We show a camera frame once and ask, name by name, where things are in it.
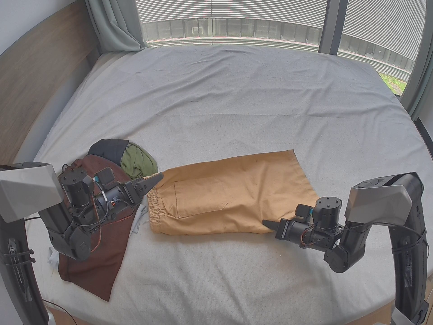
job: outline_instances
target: mattress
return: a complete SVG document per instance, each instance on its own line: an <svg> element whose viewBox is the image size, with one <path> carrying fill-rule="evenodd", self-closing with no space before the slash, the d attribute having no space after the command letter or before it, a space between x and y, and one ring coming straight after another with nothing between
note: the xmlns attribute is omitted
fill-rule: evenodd
<svg viewBox="0 0 433 325"><path fill-rule="evenodd" d="M141 145L160 170L294 149L318 196L343 200L340 223L350 187L365 179L416 171L423 203L433 202L433 162L410 117L371 65L336 56L251 46L110 54L36 160L59 172L102 138ZM427 206L424 215L431 232ZM105 302L62 281L47 263L43 223L27 225L42 296L93 324L344 324L394 297L381 226L371 229L363 259L336 274L323 253L272 233L168 236L142 221Z"/></svg>

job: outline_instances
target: wooden bed frame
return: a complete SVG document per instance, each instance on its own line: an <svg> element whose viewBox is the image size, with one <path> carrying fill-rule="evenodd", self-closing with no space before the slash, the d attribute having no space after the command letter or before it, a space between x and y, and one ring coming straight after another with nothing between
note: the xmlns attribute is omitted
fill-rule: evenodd
<svg viewBox="0 0 433 325"><path fill-rule="evenodd" d="M0 164L14 161L47 102L97 45L86 3L78 0L0 55Z"/></svg>

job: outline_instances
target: curtain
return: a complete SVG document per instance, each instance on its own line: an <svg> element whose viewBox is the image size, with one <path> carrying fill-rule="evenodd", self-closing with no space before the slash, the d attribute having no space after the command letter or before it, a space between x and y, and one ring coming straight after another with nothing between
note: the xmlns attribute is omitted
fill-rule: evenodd
<svg viewBox="0 0 433 325"><path fill-rule="evenodd" d="M139 51L143 39L135 0L85 0L103 51Z"/></svg>
<svg viewBox="0 0 433 325"><path fill-rule="evenodd" d="M416 120L429 95L433 95L433 0L426 0L426 20L418 57L401 97L401 104Z"/></svg>

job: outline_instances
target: wrinkled sheet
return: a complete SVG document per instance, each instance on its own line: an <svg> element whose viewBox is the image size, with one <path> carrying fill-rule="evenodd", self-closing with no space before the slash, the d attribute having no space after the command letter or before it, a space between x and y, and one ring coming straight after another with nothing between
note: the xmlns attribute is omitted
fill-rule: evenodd
<svg viewBox="0 0 433 325"><path fill-rule="evenodd" d="M294 149L319 196L343 200L365 179L416 171L433 226L433 162L410 117L367 63L250 46L181 46L102 57L51 129L36 160L64 163L99 139L129 139L160 170ZM386 227L336 274L323 253L273 234L132 234L110 302L64 282L49 239L29 221L44 298L94 324L343 324L394 297ZM429 273L432 272L429 258Z"/></svg>

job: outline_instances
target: olive green cloth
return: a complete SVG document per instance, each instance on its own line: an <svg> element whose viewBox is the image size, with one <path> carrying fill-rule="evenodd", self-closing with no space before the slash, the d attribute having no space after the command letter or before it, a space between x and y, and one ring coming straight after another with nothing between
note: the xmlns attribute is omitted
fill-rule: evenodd
<svg viewBox="0 0 433 325"><path fill-rule="evenodd" d="M132 142L129 142L123 152L120 166L131 179L151 176L158 172L155 159L143 148Z"/></svg>

